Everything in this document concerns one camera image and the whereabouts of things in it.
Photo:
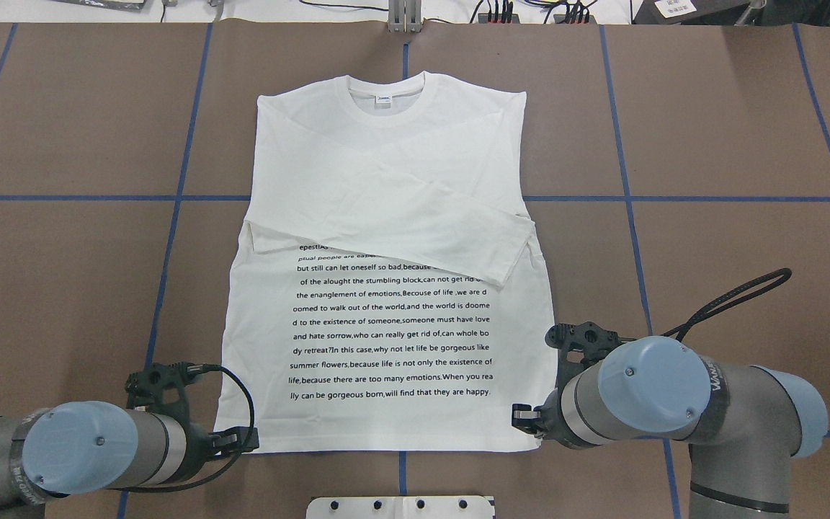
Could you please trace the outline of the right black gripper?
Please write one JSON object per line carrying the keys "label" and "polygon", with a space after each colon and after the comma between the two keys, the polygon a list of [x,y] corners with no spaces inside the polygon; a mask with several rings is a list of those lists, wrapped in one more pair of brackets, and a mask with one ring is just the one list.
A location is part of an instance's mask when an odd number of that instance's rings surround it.
{"label": "right black gripper", "polygon": [[610,441],[586,423],[576,403],[579,377],[620,346],[617,332],[593,322],[558,323],[545,334],[558,351],[555,387],[544,404],[513,405],[513,427],[539,440]]}

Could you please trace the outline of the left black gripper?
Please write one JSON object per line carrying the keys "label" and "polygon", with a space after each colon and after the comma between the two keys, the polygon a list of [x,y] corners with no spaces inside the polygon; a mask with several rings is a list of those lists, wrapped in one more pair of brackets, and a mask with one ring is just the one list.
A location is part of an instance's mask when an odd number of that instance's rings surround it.
{"label": "left black gripper", "polygon": [[187,387],[208,372],[224,373],[237,387],[243,388],[243,381],[230,369],[208,363],[154,363],[126,378],[128,409],[144,407],[148,413],[170,417],[181,427],[184,440],[170,440],[170,446],[184,447],[184,462],[210,462],[237,457],[260,446],[256,427],[231,427],[222,432],[207,433],[191,421]]}

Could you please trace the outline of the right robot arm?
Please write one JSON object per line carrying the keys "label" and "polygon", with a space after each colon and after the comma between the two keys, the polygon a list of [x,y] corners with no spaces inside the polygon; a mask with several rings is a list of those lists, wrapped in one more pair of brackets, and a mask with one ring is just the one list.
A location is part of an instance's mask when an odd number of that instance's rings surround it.
{"label": "right robot arm", "polygon": [[595,323],[560,323],[556,384],[537,407],[514,404],[512,425],[570,449],[655,436],[691,461],[692,518],[787,518],[791,462],[828,431],[816,387],[760,365],[704,357],[671,337],[619,337]]}

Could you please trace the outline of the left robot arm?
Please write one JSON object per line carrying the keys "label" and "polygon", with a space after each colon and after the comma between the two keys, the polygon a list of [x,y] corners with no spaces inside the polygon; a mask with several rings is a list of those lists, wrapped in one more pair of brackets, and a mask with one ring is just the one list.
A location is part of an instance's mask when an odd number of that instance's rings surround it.
{"label": "left robot arm", "polygon": [[258,447],[258,430],[250,422],[207,431],[191,420],[187,387],[210,372],[236,384],[254,417],[253,397],[233,371],[188,362],[130,374],[125,407],[85,401],[0,416],[0,516],[42,518],[53,500],[103,489],[184,492],[223,475]]}

